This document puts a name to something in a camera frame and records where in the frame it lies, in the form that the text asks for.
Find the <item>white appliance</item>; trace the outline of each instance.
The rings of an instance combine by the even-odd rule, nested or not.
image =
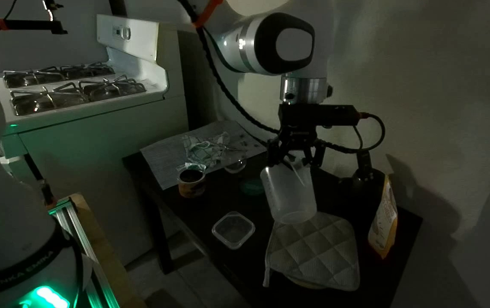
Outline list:
[[[55,197],[81,192],[122,262],[130,264],[152,248],[152,238],[122,157],[188,128],[178,36],[151,21],[98,15],[98,43],[106,46],[105,65],[113,74],[57,82],[45,79],[50,82],[36,84],[45,82],[41,74],[17,72],[31,75],[26,82],[29,86],[19,84],[21,87],[9,87],[7,77],[0,75],[0,103],[7,118],[0,161],[15,178],[38,188],[22,159],[29,154]],[[123,89],[115,84],[103,99],[72,101],[79,86],[110,84],[106,80],[113,84],[122,77],[140,91],[111,98],[111,89]],[[69,82],[75,86],[63,89],[74,91],[72,94],[55,91]],[[15,113],[15,92],[31,104],[26,113]],[[63,96],[63,101],[72,98],[72,104],[51,106],[55,96]]]

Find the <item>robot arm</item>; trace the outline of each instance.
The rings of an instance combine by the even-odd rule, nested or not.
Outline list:
[[[327,58],[336,22],[329,0],[288,0],[272,12],[252,17],[242,17],[219,0],[180,2],[197,15],[218,2],[204,27],[212,34],[223,62],[236,72],[283,75],[283,103],[322,103],[331,94]]]

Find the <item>machine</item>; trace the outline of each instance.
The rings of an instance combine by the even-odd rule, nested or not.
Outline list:
[[[281,163],[291,151],[303,151],[308,163],[320,164],[329,144],[317,139],[315,128],[353,127],[365,116],[351,106],[320,104],[331,96],[326,67],[332,48],[334,14],[329,0],[290,0],[274,12],[247,19],[223,0],[178,2],[188,12],[199,38],[214,44],[216,55],[228,68],[283,75],[281,128],[269,128],[248,116],[278,133],[269,145],[271,164]],[[43,5],[50,12],[48,22],[9,22],[5,17],[0,29],[41,26],[63,34],[53,15],[60,5]],[[74,306],[82,286],[87,284],[87,262],[74,240],[46,214],[43,204],[0,166],[0,308]]]

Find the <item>table leg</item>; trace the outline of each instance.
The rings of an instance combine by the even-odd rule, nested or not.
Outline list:
[[[163,274],[170,274],[170,272],[173,272],[173,258],[171,258],[170,245],[166,241],[166,234],[163,229],[163,219],[161,219],[159,207],[142,190],[139,190],[139,197],[140,197],[140,204],[144,207],[144,212],[147,216],[149,228],[151,228],[152,236],[154,236],[154,245],[156,245],[154,248],[158,253],[159,267],[161,267]]]

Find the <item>green light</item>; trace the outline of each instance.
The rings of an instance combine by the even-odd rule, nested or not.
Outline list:
[[[55,293],[48,286],[41,286],[31,293],[27,293],[21,301],[21,308],[69,308],[70,301],[67,301],[63,296]]]

